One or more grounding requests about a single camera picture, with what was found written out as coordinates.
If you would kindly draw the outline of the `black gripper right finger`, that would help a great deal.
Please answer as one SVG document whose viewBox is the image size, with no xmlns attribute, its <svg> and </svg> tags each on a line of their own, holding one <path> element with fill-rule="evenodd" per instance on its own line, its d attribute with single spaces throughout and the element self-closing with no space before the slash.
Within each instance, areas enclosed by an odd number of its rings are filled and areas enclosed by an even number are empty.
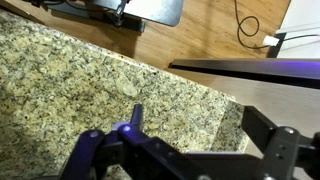
<svg viewBox="0 0 320 180">
<path fill-rule="evenodd" d="M 293 180 L 296 167 L 320 180 L 320 132 L 312 138 L 289 126 L 277 126 L 258 109 L 245 106 L 242 129 L 263 154 L 255 180 Z"/>
</svg>

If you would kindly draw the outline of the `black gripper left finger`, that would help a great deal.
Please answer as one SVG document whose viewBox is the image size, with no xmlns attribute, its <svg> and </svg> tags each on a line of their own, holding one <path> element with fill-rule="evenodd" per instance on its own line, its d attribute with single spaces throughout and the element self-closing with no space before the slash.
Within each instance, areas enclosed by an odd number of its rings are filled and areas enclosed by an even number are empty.
<svg viewBox="0 0 320 180">
<path fill-rule="evenodd" d="M 136 104 L 129 122 L 105 134 L 88 130 L 78 138 L 59 180 L 102 180 L 120 165 L 133 180 L 185 180 L 184 157 L 160 138 L 142 132 L 143 105 Z"/>
</svg>

